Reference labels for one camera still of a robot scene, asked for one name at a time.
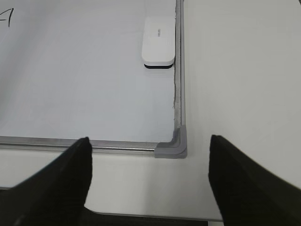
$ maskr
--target white table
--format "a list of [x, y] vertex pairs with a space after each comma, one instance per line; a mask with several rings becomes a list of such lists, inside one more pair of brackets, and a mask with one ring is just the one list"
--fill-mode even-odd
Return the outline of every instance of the white table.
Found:
[[[86, 206], [102, 213], [221, 219], [207, 179], [219, 134], [301, 187], [301, 13], [297, 0], [186, 0], [188, 158], [93, 156]], [[54, 153], [0, 151], [0, 186]]]

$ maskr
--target gray plastic corner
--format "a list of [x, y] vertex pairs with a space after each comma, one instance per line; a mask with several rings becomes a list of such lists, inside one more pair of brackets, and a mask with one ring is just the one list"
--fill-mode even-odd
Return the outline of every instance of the gray plastic corner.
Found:
[[155, 149], [155, 158], [185, 159], [187, 157], [187, 132], [182, 125], [174, 131], [174, 138], [169, 143], [159, 143]]

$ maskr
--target whiteboard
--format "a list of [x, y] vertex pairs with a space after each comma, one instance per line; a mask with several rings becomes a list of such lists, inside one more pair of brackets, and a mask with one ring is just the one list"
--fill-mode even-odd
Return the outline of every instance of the whiteboard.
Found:
[[170, 141], [174, 68], [141, 58], [150, 4], [0, 0], [0, 136]]

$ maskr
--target white eraser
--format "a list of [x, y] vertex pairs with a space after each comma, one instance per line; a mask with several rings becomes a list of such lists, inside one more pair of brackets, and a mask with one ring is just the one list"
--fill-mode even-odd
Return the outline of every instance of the white eraser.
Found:
[[175, 57], [175, 17], [145, 19], [142, 58], [147, 68], [170, 68]]

